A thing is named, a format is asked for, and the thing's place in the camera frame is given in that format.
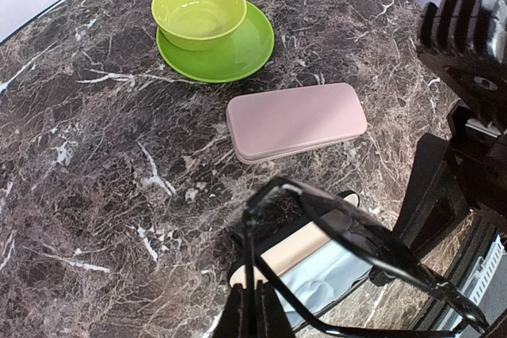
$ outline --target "lime green bowl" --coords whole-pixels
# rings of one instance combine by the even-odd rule
[[[246,0],[153,0],[151,13],[168,41],[188,51],[206,51],[245,20]]]

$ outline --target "marble table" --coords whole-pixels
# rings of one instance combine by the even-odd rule
[[[0,336],[211,336],[236,254],[227,231],[277,174],[358,191],[393,226],[418,137],[448,133],[454,95],[419,63],[411,0],[249,0],[276,49],[253,77],[184,80],[161,59],[151,0],[69,0],[0,47]],[[246,166],[235,96],[348,82],[352,142]],[[444,271],[463,227],[428,263]],[[365,284],[326,316],[404,328],[425,297]],[[299,336],[321,336],[304,329]]]

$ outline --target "eyeglasses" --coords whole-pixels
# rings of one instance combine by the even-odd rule
[[[353,255],[374,268],[384,270],[403,280],[431,297],[445,302],[463,320],[452,331],[415,332],[408,330],[361,329],[329,325],[318,319],[288,289],[280,277],[268,266],[261,255],[255,252],[256,225],[265,213],[264,205],[277,192],[292,196],[302,212],[324,233]],[[488,327],[482,311],[446,278],[423,265],[419,259],[391,231],[382,226],[369,214],[310,185],[276,177],[261,188],[246,203],[242,215],[243,255],[246,273],[249,334],[256,336],[256,306],[254,266],[273,287],[292,305],[294,310],[315,329],[330,336],[350,338],[452,338],[468,325],[483,333]]]

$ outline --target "pink case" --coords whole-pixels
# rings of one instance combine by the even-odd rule
[[[257,164],[354,139],[368,122],[352,86],[334,83],[233,98],[227,124],[239,161]]]

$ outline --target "green plate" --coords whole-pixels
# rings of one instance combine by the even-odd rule
[[[234,33],[208,51],[186,51],[172,45],[157,30],[158,51],[178,73],[196,81],[220,83],[246,78],[261,69],[275,47],[268,18],[247,3],[246,19]]]

